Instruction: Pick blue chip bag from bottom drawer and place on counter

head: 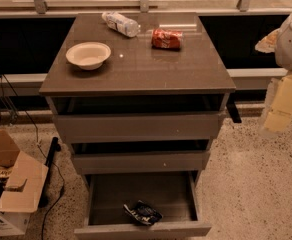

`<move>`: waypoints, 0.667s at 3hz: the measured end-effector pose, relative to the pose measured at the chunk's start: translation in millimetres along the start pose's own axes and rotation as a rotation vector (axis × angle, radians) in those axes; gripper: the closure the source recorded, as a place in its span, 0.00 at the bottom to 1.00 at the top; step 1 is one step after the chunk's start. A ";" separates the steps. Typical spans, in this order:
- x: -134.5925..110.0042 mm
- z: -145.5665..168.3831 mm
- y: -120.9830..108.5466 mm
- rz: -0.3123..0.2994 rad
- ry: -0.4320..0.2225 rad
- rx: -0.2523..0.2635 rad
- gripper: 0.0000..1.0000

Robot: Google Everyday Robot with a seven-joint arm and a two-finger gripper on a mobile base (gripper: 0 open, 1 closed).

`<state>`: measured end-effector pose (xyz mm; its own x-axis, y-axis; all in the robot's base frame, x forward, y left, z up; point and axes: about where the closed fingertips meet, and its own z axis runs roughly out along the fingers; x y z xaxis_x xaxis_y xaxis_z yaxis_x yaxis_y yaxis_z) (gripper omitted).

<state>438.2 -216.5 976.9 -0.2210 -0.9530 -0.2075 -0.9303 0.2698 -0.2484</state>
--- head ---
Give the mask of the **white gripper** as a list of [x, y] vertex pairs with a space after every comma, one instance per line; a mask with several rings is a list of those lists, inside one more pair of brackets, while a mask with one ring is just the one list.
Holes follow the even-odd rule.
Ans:
[[[292, 71], [292, 13], [281, 27], [263, 37], [255, 50], [274, 53], [276, 63]], [[273, 78], [267, 88], [263, 127], [273, 133], [282, 132], [292, 122], [292, 73], [280, 80]]]

